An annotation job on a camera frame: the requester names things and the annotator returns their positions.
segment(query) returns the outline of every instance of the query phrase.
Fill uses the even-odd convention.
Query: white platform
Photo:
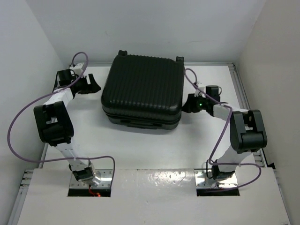
[[[241,168],[239,182],[257,175]],[[71,172],[36,169],[18,225],[282,225],[288,221],[270,168],[240,196],[197,197],[193,170],[117,170],[112,196],[67,197]]]
[[[191,68],[205,85],[222,87],[222,101],[238,106],[228,67]],[[101,87],[108,72],[109,67],[88,68]],[[184,102],[192,92],[185,82]],[[18,225],[281,225],[288,221],[270,168],[263,168],[258,181],[241,188],[240,196],[196,197],[192,169],[203,168],[225,122],[201,112],[183,113],[173,131],[114,125],[102,110],[101,93],[78,95],[67,109],[82,151],[89,157],[111,155],[116,159],[111,198],[67,197],[68,163],[45,163],[43,169],[34,171]],[[228,146],[229,132],[215,158]],[[46,159],[60,157],[56,149],[48,148]],[[254,162],[253,156],[244,162]],[[109,159],[93,163],[97,169],[112,167]],[[257,173],[255,167],[237,168],[238,183]]]

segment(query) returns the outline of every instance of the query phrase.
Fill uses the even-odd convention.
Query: purple cable
[[[214,98],[212,98],[211,96],[209,96],[208,94],[206,94],[204,91],[200,90],[200,89],[198,88],[198,86],[195,85],[195,84],[188,78],[188,76],[187,76],[187,71],[188,71],[188,70],[191,71],[191,72],[194,74],[195,77],[197,77],[196,73],[195,73],[192,69],[186,68],[186,69],[184,70],[184,75],[185,75],[186,79],[188,80],[188,82],[190,82],[191,85],[192,85],[195,89],[197,89],[198,91],[200,91],[200,92],[201,92],[202,94],[204,94],[207,98],[209,98],[210,100],[214,101],[214,102],[217,103],[218,105],[221,105],[221,104],[222,104],[221,102],[215,100]],[[239,186],[237,186],[237,187],[234,187],[234,188],[226,188],[226,189],[219,190],[219,191],[229,191],[229,190],[241,188],[241,187],[244,187],[244,186],[247,186],[247,185],[253,183],[254,181],[256,181],[256,180],[261,176],[261,174],[262,174],[262,169],[260,168],[259,165],[255,164],[255,163],[241,163],[241,164],[238,164],[238,163],[215,163],[214,161],[212,161],[212,157],[214,156],[214,154],[215,154],[215,152],[216,152],[216,150],[217,150],[217,148],[218,148],[218,146],[219,146],[219,144],[220,144],[220,142],[221,142],[221,140],[222,140],[222,138],[223,138],[223,136],[224,136],[224,134],[225,134],[225,131],[226,131],[227,127],[228,127],[228,124],[230,123],[230,118],[231,118],[231,115],[232,115],[232,112],[233,112],[232,107],[230,107],[230,106],[228,106],[228,105],[222,105],[222,106],[224,106],[224,107],[226,107],[226,108],[229,109],[229,114],[228,114],[226,123],[225,123],[225,125],[224,125],[224,128],[223,128],[223,130],[222,130],[222,132],[221,132],[221,135],[220,135],[220,137],[218,138],[217,143],[216,143],[215,147],[213,148],[213,150],[212,150],[212,152],[211,152],[211,154],[210,154],[210,157],[209,157],[209,159],[208,159],[209,164],[210,164],[210,165],[253,165],[253,166],[256,166],[256,167],[259,169],[259,173],[258,173],[257,177],[255,177],[253,180],[251,180],[251,181],[249,181],[249,182],[247,182],[247,183],[245,183],[245,184],[239,185]]]

